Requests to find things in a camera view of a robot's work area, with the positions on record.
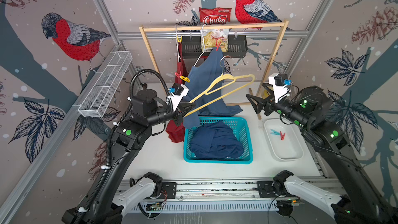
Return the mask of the slate blue t-shirt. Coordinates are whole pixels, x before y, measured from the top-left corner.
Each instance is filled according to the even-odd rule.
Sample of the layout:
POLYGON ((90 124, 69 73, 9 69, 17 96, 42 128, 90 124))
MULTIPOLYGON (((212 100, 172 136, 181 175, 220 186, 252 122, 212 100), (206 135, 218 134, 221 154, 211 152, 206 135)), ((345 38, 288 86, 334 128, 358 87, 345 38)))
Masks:
MULTIPOLYGON (((187 96, 184 97, 185 101, 188 102, 194 99, 222 74, 224 69, 224 62, 221 60, 222 57, 222 51, 217 51, 216 48, 213 48, 203 64, 191 69, 188 75, 190 82, 185 83, 189 89, 187 96)), ((223 99, 221 99, 185 117, 183 119, 183 126, 187 129, 199 127, 200 116, 233 117, 242 111, 240 106, 227 106, 223 99)))

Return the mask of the light blue clothespin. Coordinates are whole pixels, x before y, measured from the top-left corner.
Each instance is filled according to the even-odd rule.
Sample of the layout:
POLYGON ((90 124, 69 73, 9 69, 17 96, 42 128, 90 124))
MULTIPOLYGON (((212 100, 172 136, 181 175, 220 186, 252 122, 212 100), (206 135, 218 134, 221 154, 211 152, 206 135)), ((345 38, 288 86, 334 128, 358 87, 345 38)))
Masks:
POLYGON ((280 135, 280 132, 271 129, 271 135, 280 135))

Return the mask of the red clothespin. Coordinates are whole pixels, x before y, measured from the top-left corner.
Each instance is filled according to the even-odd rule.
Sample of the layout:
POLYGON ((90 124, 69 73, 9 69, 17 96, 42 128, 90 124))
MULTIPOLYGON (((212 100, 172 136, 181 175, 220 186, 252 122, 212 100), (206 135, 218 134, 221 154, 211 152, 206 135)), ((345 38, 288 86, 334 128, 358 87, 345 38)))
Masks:
POLYGON ((222 39, 216 40, 216 50, 217 50, 217 51, 218 51, 218 50, 222 50, 223 47, 224 47, 223 40, 222 40, 222 39))
POLYGON ((282 141, 285 139, 285 135, 286 135, 286 133, 282 133, 282 132, 280 131, 280 138, 281 138, 282 141))

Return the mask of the yellow plastic hanger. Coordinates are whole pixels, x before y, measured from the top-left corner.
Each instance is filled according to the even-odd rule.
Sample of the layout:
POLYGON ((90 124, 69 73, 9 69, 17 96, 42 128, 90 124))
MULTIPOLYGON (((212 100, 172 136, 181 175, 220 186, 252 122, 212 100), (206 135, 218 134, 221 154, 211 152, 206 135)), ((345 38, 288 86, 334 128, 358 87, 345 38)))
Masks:
MULTIPOLYGON (((223 58, 224 58, 224 65, 225 65, 227 59, 226 59, 224 56, 223 56, 223 58)), ((229 85, 229 86, 223 88, 220 92, 213 93, 213 94, 211 94, 211 95, 205 95, 205 96, 203 96, 203 97, 200 98, 198 101, 196 101, 195 104, 196 104, 197 107, 199 107, 199 106, 201 106, 201 105, 203 105, 203 104, 205 104, 205 103, 207 103, 207 102, 209 102, 209 101, 212 101, 213 99, 217 98, 217 97, 218 97, 219 95, 221 95, 221 94, 222 94, 222 95, 223 95, 223 94, 226 94, 226 93, 228 93, 228 92, 230 92, 230 91, 232 91, 232 90, 234 90, 234 89, 236 89, 236 88, 239 88, 239 87, 243 86, 244 84, 248 83, 248 81, 250 81, 250 80, 251 80, 250 78, 239 79, 239 80, 237 80, 234 84, 229 85)))

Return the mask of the navy printed t-shirt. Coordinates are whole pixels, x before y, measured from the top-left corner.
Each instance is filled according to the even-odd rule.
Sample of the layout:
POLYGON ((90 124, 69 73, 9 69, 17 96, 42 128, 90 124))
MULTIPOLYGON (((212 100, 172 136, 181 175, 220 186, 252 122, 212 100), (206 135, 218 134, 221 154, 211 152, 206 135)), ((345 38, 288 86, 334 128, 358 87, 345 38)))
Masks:
POLYGON ((237 159, 244 153, 243 144, 223 121, 198 127, 193 133, 189 148, 202 160, 237 159))

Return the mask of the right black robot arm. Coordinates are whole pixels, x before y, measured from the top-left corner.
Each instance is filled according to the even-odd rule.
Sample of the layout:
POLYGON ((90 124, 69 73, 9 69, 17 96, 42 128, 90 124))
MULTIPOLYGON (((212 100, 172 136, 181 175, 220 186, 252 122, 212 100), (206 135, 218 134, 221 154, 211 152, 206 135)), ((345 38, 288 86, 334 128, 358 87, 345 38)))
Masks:
POLYGON ((339 125, 325 119, 332 99, 323 90, 311 86, 299 91, 290 101, 273 90, 263 99, 251 94, 246 97, 258 114, 276 112, 298 126, 301 136, 331 167, 345 190, 345 195, 329 193, 292 172, 283 170, 273 178, 278 197, 296 196, 329 214, 338 224, 396 224, 398 209, 378 192, 358 162, 349 138, 339 125))

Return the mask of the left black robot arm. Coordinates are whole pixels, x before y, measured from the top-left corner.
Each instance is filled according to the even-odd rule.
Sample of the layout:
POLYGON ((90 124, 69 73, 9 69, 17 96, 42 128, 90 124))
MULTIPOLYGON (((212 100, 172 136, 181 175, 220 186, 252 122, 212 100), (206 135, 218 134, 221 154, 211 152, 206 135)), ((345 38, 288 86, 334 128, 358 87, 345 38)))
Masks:
POLYGON ((89 192, 77 207, 67 210, 65 224, 120 224, 131 208, 162 191, 162 177, 148 172, 123 193, 118 188, 125 173, 145 142, 155 135, 152 127, 174 121, 182 124, 184 116, 195 104, 184 102, 189 90, 185 85, 168 88, 162 76, 153 69, 137 72, 130 81, 129 105, 120 120, 114 123, 105 142, 105 162, 89 192), (166 98, 162 100, 152 89, 134 91, 140 75, 152 74, 162 84, 166 98))

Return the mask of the teal plastic basket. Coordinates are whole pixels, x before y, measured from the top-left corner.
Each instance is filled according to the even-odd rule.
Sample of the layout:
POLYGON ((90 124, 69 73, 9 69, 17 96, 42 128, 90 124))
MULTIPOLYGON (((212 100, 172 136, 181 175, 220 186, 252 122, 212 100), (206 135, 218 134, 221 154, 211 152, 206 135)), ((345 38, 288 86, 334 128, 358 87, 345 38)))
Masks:
POLYGON ((215 123, 223 121, 232 130, 238 141, 243 144, 244 153, 237 159, 226 158, 224 160, 202 160, 198 159, 194 153, 190 151, 189 144, 193 137, 194 131, 198 127, 186 129, 184 136, 184 154, 183 158, 186 162, 196 163, 224 163, 224 164, 250 164, 253 161, 251 137, 247 121, 240 117, 209 117, 200 116, 200 126, 206 123, 215 123))

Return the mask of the white plastic tray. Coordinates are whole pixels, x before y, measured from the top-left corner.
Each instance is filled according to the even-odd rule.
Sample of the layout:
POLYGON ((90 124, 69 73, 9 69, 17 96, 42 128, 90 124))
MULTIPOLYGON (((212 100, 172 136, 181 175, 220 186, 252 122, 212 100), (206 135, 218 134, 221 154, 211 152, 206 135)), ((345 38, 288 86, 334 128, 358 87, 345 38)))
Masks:
POLYGON ((269 119, 263 124, 263 132, 276 161, 290 162, 304 157, 304 149, 292 126, 283 124, 279 119, 269 119), (286 133, 285 139, 282 141, 279 135, 271 135, 271 129, 286 133))

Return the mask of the wooden clothes rack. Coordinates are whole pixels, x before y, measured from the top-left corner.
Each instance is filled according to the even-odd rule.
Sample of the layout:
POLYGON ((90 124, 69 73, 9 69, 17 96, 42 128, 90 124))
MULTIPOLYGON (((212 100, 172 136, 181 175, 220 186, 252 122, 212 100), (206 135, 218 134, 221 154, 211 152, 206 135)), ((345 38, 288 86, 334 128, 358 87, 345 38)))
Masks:
MULTIPOLYGON (((288 20, 284 20, 282 22, 275 22, 275 23, 258 23, 258 24, 238 24, 238 25, 223 25, 220 26, 221 29, 244 29, 244 28, 268 28, 268 27, 280 27, 280 31, 278 34, 278 37, 276 39, 275 45, 274 45, 274 49, 273 52, 271 54, 271 58, 268 61, 267 64, 267 69, 264 72, 264 76, 266 76, 269 72, 269 67, 272 64, 272 62, 274 61, 275 57, 276 57, 276 52, 277 52, 277 48, 279 47, 279 45, 282 42, 282 38, 287 30, 288 27, 288 20)), ((154 58, 154 54, 150 45, 150 42, 148 40, 147 37, 147 33, 149 32, 166 32, 169 31, 171 28, 145 28, 143 26, 139 27, 140 33, 143 37, 144 43, 147 47, 148 53, 150 55, 150 59, 154 65, 154 69, 151 71, 153 74, 157 75, 157 76, 161 76, 160 75, 160 70, 159 67, 157 65, 157 62, 154 58)), ((249 85, 251 85, 252 83, 254 83, 255 81, 255 76, 253 74, 248 74, 248 75, 241 75, 241 76, 233 76, 231 74, 226 74, 224 73, 224 58, 218 58, 220 55, 222 55, 221 51, 218 50, 213 50, 210 52, 210 60, 212 60, 213 57, 215 57, 215 61, 213 64, 207 63, 205 62, 205 65, 207 65, 207 68, 200 66, 198 69, 195 69, 194 71, 196 73, 198 72, 206 72, 206 76, 207 77, 202 77, 200 79, 196 79, 194 80, 194 82, 201 82, 202 84, 205 82, 208 82, 209 85, 208 87, 201 92, 200 94, 198 94, 195 98, 193 98, 189 104, 191 106, 196 106, 196 101, 198 101, 200 98, 202 98, 205 95, 211 95, 213 93, 217 93, 220 92, 223 88, 234 84, 237 80, 239 79, 245 79, 245 78, 250 78, 251 80, 248 81, 248 83, 244 84, 243 86, 236 88, 226 94, 221 94, 219 95, 217 98, 213 99, 212 101, 209 101, 199 107, 195 107, 195 109, 192 109, 190 112, 185 114, 185 117, 188 117, 192 114, 198 113, 200 110, 210 106, 211 104, 222 100, 224 97, 229 96, 241 89, 244 89, 246 87, 248 87, 249 85)))

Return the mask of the yellow chips bag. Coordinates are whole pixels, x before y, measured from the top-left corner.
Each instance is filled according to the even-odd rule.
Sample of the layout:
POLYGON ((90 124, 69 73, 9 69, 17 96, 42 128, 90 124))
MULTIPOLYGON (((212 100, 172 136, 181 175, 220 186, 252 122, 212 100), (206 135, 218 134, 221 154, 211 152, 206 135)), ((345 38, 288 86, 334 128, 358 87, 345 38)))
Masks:
POLYGON ((216 48, 216 40, 222 39, 224 47, 222 52, 227 52, 228 50, 228 36, 229 29, 209 29, 204 30, 204 40, 205 40, 205 52, 210 49, 216 48))

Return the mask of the red Chuba snack bag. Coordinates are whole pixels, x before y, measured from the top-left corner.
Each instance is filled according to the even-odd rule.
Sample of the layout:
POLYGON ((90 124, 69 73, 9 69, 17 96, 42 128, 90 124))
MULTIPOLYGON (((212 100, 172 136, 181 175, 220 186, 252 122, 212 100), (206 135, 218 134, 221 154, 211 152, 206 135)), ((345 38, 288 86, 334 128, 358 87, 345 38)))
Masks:
POLYGON ((200 22, 205 25, 227 24, 231 18, 231 8, 199 8, 200 22))

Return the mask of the black wall basket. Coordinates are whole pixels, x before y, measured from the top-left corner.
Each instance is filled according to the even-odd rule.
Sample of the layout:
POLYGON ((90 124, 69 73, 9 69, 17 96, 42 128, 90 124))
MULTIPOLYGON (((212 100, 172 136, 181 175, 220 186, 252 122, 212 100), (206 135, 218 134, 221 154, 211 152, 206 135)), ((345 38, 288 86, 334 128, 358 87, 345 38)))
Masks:
MULTIPOLYGON (((201 38, 199 36, 182 37, 182 56, 186 59, 197 59, 201 52, 201 38)), ((228 50, 223 52, 224 56, 232 58, 244 58, 248 51, 246 36, 229 36, 228 50)))

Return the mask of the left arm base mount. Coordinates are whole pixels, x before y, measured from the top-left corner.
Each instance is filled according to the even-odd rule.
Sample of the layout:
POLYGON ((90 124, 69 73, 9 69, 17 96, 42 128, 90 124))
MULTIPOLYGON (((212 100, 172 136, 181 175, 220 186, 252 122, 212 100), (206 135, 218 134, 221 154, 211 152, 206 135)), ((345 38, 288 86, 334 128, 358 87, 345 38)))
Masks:
POLYGON ((162 183, 161 187, 155 186, 155 190, 152 196, 146 198, 146 200, 165 200, 175 199, 177 192, 176 182, 165 182, 162 183))

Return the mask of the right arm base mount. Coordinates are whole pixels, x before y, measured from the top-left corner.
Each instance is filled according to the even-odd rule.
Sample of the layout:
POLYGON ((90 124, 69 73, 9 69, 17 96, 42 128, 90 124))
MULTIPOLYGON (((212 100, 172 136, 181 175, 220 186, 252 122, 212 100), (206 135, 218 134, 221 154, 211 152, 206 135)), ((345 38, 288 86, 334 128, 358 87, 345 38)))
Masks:
POLYGON ((273 181, 257 181, 257 191, 259 193, 260 198, 288 198, 288 199, 298 199, 297 196, 294 196, 288 192, 286 192, 280 185, 274 186, 273 181))

